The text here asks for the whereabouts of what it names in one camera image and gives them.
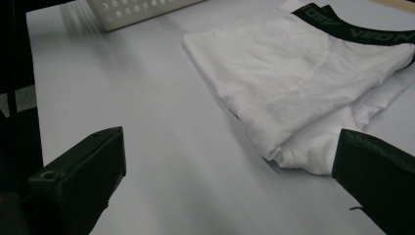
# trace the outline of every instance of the white fabric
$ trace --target white fabric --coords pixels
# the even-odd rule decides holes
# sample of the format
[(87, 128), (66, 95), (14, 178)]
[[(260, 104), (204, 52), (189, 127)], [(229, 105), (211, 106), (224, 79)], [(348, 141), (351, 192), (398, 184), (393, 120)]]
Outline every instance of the white fabric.
[(290, 14), (303, 5), (291, 0), (263, 16), (186, 34), (184, 45), (261, 156), (324, 174), (341, 128), (361, 130), (411, 82), (380, 86), (409, 64), (415, 46), (332, 37)]

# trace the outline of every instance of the black waistband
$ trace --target black waistband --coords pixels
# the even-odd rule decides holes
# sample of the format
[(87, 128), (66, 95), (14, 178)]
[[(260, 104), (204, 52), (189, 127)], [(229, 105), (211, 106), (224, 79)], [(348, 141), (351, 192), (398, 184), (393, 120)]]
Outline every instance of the black waistband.
[(340, 19), (330, 6), (319, 8), (310, 3), (293, 14), (308, 24), (346, 41), (379, 46), (415, 44), (415, 30), (385, 31), (352, 25)]

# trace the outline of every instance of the white table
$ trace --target white table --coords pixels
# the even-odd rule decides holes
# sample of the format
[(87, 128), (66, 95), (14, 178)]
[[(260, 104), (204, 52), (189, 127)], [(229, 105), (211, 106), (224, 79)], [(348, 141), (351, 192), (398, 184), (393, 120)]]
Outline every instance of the white table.
[[(92, 234), (382, 234), (330, 176), (280, 169), (255, 152), (182, 48), (200, 32), (283, 1), (208, 0), (105, 33), (84, 0), (27, 14), (45, 164), (123, 126), (127, 175)], [(318, 0), (361, 26), (405, 30), (412, 14)], [(415, 154), (415, 85), (368, 132)]]

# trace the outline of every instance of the black plastic part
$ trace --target black plastic part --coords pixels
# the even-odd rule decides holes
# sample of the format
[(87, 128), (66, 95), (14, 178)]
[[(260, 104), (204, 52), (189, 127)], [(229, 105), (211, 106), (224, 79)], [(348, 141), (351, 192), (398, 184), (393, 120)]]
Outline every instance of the black plastic part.
[(89, 234), (125, 174), (122, 128), (88, 136), (28, 179), (32, 234)]
[(387, 234), (415, 234), (415, 158), (376, 137), (343, 129), (332, 176)]

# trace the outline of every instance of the white basket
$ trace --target white basket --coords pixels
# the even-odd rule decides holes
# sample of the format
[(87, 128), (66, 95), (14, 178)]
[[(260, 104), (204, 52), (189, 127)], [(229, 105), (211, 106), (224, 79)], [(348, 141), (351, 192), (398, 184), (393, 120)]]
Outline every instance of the white basket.
[(202, 1), (204, 0), (87, 0), (106, 31)]

